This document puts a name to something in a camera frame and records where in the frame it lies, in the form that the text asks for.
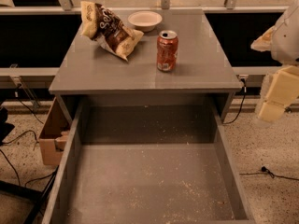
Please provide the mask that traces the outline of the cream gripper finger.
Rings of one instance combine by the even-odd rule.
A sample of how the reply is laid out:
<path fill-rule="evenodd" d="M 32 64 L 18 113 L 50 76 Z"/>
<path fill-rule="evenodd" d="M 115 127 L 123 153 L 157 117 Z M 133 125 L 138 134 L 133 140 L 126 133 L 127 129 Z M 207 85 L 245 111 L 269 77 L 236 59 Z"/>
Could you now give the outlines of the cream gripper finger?
<path fill-rule="evenodd" d="M 261 36 L 252 42 L 250 48 L 260 52 L 270 51 L 273 31 L 274 27 L 267 29 Z"/>
<path fill-rule="evenodd" d="M 299 97 L 299 67 L 284 65 L 275 73 L 263 78 L 255 114 L 261 123 L 273 123 L 280 119 L 285 108 Z"/>

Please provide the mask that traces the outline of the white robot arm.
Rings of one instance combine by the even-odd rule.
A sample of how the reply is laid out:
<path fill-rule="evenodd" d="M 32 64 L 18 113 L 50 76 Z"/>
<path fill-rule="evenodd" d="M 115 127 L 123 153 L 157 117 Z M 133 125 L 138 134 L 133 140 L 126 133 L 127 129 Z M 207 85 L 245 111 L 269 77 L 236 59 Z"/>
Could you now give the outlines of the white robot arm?
<path fill-rule="evenodd" d="M 250 47 L 269 51 L 272 59 L 282 64 L 275 73 L 263 78 L 255 114 L 256 122 L 265 127 L 280 119 L 299 97 L 299 0 L 294 0 Z"/>

